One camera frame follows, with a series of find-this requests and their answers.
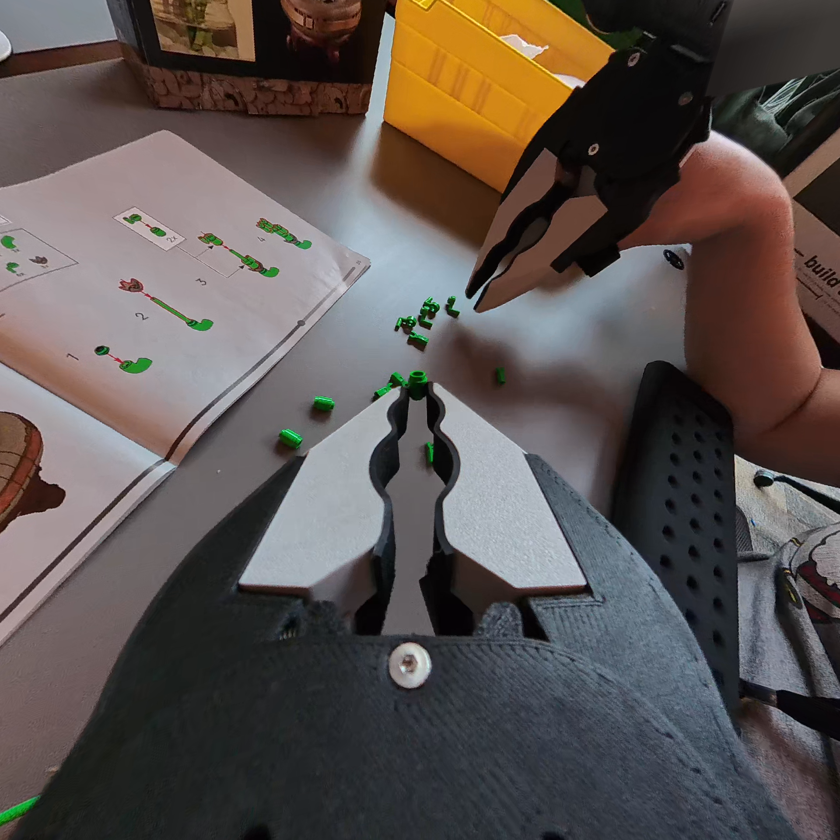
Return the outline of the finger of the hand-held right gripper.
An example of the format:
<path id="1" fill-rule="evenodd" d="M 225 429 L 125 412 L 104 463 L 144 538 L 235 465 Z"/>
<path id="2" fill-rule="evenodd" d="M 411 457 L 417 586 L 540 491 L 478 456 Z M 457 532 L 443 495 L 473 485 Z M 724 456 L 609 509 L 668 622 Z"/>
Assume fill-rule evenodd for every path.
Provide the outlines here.
<path id="1" fill-rule="evenodd" d="M 470 300 L 488 288 L 513 260 L 547 231 L 560 205 L 559 161 L 549 150 L 539 153 L 503 199 L 465 290 Z"/>
<path id="2" fill-rule="evenodd" d="M 502 246 L 499 260 L 493 267 L 490 252 L 501 245 L 513 220 L 513 211 L 501 208 L 479 251 L 472 275 L 474 310 L 488 312 L 536 288 L 549 278 L 552 262 L 605 213 L 606 206 L 596 194 L 572 197 L 549 223 L 543 224 L 541 234 L 531 234 L 534 242 L 530 246 L 523 245 L 521 238 L 512 246 Z"/>

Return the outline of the pile of green lego clips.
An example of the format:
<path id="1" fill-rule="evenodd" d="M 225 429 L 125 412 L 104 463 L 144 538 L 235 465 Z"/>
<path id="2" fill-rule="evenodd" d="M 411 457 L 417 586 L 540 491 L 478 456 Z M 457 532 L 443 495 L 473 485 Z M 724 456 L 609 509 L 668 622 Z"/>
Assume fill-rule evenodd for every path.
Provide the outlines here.
<path id="1" fill-rule="evenodd" d="M 417 328 L 430 330 L 434 326 L 433 319 L 440 309 L 440 303 L 432 297 L 428 297 L 424 300 L 417 316 L 409 315 L 398 318 L 395 322 L 394 331 L 404 333 L 408 344 L 419 350 L 424 350 L 428 344 L 428 336 L 424 332 L 418 332 Z M 407 379 L 408 376 L 403 376 L 398 371 L 391 373 L 387 384 L 374 391 L 372 400 L 376 401 L 382 398 L 391 390 L 406 389 Z"/>

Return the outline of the person's right forearm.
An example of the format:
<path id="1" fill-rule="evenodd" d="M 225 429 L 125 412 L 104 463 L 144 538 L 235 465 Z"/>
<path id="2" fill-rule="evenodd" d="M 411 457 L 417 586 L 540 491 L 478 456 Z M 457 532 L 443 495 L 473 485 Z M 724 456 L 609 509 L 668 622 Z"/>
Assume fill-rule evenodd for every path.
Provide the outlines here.
<path id="1" fill-rule="evenodd" d="M 839 373 L 823 368 L 796 296 L 791 198 L 755 154 L 719 133 L 619 243 L 691 246 L 688 376 L 724 405 L 736 452 L 839 484 Z"/>

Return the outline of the black chair lever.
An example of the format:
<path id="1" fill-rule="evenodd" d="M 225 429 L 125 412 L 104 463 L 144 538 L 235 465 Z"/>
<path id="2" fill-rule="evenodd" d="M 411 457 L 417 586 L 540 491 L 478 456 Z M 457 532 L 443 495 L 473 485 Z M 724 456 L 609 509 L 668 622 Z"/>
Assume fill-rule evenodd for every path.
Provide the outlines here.
<path id="1" fill-rule="evenodd" d="M 794 479 L 790 476 L 774 473 L 767 469 L 757 469 L 752 478 L 753 484 L 760 489 L 771 487 L 773 484 L 786 484 L 795 490 L 798 490 L 802 495 L 807 496 L 823 507 L 839 513 L 839 499 L 828 496 L 826 493 L 806 485 L 805 483 Z"/>
<path id="2" fill-rule="evenodd" d="M 739 680 L 739 696 L 777 709 L 801 725 L 839 740 L 839 699 L 804 696 L 784 689 L 771 689 Z"/>

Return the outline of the dark green jacket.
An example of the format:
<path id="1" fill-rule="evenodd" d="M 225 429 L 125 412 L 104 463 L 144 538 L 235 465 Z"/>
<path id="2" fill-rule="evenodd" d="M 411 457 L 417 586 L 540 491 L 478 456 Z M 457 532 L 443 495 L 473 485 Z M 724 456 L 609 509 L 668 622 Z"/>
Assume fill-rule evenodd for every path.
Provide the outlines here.
<path id="1" fill-rule="evenodd" d="M 839 127 L 839 69 L 715 100 L 711 127 L 787 176 Z"/>

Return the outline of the yellow plastic bin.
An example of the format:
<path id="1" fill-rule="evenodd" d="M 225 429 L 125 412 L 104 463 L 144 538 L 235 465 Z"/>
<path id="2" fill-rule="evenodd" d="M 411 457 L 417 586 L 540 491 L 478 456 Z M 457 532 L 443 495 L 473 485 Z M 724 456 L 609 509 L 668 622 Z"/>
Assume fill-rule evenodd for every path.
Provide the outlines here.
<path id="1" fill-rule="evenodd" d="M 530 60 L 499 36 L 549 46 Z M 544 1 L 399 1 L 384 119 L 503 192 L 527 144 L 613 49 Z"/>

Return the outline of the black lego set box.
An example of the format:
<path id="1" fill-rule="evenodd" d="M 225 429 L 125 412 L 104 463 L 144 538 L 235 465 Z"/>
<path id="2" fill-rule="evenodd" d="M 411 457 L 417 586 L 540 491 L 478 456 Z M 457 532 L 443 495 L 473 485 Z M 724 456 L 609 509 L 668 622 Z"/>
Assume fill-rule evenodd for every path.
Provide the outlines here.
<path id="1" fill-rule="evenodd" d="M 386 1 L 108 1 L 155 107 L 255 116 L 366 114 Z"/>

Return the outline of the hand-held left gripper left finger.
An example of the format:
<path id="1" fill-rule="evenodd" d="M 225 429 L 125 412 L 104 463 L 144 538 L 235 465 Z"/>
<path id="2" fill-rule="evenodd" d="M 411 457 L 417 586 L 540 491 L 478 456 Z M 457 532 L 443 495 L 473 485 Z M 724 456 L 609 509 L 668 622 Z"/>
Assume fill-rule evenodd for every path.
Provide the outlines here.
<path id="1" fill-rule="evenodd" d="M 252 552 L 246 592 L 330 602 L 360 635 L 380 635 L 395 579 L 393 508 L 410 395 L 394 388 L 302 459 Z"/>

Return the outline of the black white marker placard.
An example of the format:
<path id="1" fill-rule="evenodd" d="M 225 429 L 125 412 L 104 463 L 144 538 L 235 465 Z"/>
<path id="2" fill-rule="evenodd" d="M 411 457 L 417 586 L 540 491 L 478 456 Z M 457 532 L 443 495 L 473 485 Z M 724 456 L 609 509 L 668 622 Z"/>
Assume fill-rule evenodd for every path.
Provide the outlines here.
<path id="1" fill-rule="evenodd" d="M 839 132 L 784 178 L 795 228 L 794 270 L 804 314 L 839 341 Z"/>

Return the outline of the lego instruction booklet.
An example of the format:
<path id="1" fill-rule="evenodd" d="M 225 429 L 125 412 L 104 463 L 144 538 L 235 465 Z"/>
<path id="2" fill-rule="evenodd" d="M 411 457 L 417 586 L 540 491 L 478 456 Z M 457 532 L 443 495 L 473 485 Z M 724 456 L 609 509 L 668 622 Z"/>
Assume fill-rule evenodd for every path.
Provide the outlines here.
<path id="1" fill-rule="evenodd" d="M 371 263 L 167 131 L 1 211 L 4 643 Z"/>

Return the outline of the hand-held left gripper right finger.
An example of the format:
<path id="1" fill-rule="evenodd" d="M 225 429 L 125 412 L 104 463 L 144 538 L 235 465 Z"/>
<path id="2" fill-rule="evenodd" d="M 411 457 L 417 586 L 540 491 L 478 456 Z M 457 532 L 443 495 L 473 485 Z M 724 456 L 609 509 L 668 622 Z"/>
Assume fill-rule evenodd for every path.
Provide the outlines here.
<path id="1" fill-rule="evenodd" d="M 519 445 L 447 391 L 427 386 L 437 476 L 434 552 L 420 580 L 434 632 L 471 635 L 493 604 L 578 596 L 587 580 Z"/>

